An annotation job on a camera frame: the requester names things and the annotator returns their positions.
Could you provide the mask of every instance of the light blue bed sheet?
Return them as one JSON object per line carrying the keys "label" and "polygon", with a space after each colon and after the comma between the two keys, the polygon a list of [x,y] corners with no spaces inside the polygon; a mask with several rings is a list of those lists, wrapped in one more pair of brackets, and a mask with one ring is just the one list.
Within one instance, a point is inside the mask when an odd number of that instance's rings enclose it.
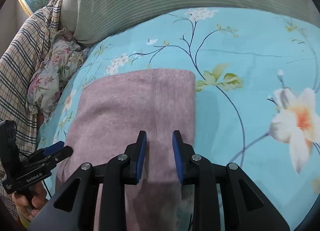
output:
{"label": "light blue bed sheet", "polygon": [[[317,96],[315,111],[312,101],[302,114],[291,110],[300,118],[298,128],[276,129],[278,138],[268,132],[281,111],[275,90],[289,87],[296,96],[319,90],[319,42],[316,26],[258,10],[194,8],[154,18],[91,48],[42,125],[39,148],[65,141],[81,91],[90,82],[148,68],[190,70],[201,90],[196,92],[195,151],[213,163],[241,165],[294,230],[320,192],[319,124],[303,114],[310,110],[318,118]],[[301,132],[308,127],[314,127],[313,139]],[[290,151],[284,136],[305,139]],[[303,157],[305,146],[310,154]],[[52,193],[56,170],[46,180]]]}

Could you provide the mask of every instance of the silver screw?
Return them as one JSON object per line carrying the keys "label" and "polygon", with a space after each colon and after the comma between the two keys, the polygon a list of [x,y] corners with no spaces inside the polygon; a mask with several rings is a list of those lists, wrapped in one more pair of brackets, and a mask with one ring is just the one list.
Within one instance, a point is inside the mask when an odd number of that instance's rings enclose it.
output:
{"label": "silver screw", "polygon": [[120,154],[118,156],[118,160],[120,160],[120,161],[125,161],[127,158],[128,158],[128,156],[126,154]]}
{"label": "silver screw", "polygon": [[229,164],[229,168],[231,169],[231,170],[236,170],[236,169],[238,169],[238,165],[236,165],[235,163],[230,163]]}
{"label": "silver screw", "polygon": [[192,157],[191,157],[194,161],[199,161],[199,160],[201,160],[201,155],[199,155],[199,154],[194,154]]}
{"label": "silver screw", "polygon": [[88,162],[85,162],[85,163],[83,163],[83,164],[81,165],[81,169],[82,169],[82,170],[88,170],[88,169],[90,169],[90,167],[91,167],[91,165],[90,165],[90,163],[88,163]]}

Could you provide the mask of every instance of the floral bed sheet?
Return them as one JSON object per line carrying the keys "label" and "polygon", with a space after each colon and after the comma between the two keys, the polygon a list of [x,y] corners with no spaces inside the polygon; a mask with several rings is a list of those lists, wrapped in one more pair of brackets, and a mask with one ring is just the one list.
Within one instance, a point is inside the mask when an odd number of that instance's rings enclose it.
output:
{"label": "floral bed sheet", "polygon": [[[42,125],[39,147],[65,140],[92,81],[187,69],[196,75],[195,151],[213,163],[240,165],[294,230],[320,193],[319,41],[318,27],[258,10],[159,16],[91,48]],[[52,192],[54,178],[46,180]]]}

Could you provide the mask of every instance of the floral pillow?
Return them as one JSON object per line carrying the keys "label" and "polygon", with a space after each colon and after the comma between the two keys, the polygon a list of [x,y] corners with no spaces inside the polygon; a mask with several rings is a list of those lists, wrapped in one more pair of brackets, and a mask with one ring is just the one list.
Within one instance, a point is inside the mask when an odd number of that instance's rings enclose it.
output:
{"label": "floral pillow", "polygon": [[27,94],[27,107],[33,113],[49,118],[67,82],[85,62],[89,48],[81,47],[67,28],[57,31],[51,48],[33,75]]}

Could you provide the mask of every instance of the human hand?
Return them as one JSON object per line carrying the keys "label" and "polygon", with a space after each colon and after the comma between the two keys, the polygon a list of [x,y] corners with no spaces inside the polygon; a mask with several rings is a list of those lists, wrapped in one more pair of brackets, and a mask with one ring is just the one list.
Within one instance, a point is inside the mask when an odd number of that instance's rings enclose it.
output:
{"label": "human hand", "polygon": [[31,210],[31,212],[28,211],[30,205],[26,196],[17,193],[12,194],[12,200],[16,204],[18,212],[29,221],[33,220],[48,201],[45,198],[47,196],[47,191],[44,189],[41,182],[38,182],[33,188],[36,195],[32,198],[32,205],[35,208]]}

